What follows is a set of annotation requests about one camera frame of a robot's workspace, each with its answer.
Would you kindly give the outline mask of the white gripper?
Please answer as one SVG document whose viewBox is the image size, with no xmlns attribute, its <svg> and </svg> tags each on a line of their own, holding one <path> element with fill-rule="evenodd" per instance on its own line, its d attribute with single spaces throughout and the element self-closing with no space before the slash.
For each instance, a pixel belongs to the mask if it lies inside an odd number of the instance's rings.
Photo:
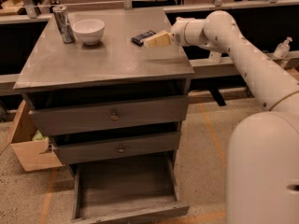
<svg viewBox="0 0 299 224">
<path fill-rule="evenodd" d="M 167 31 L 161 31 L 158 34 L 152 35 L 143 40 L 143 44 L 146 48 L 164 47 L 169 46 L 173 41 L 178 46 L 185 46 L 185 27 L 187 21 L 181 17 L 176 18 L 176 22 L 171 26 L 170 33 Z"/>
</svg>

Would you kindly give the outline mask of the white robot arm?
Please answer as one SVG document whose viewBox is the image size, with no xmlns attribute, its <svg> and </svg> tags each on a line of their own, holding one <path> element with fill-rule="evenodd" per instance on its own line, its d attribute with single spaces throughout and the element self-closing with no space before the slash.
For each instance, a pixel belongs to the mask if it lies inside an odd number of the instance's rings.
<svg viewBox="0 0 299 224">
<path fill-rule="evenodd" d="M 197 46 L 226 53 L 263 111 L 242 120 L 227 151 L 226 224 L 299 224 L 299 83 L 217 10 L 178 18 L 144 40 L 148 48 Z"/>
</svg>

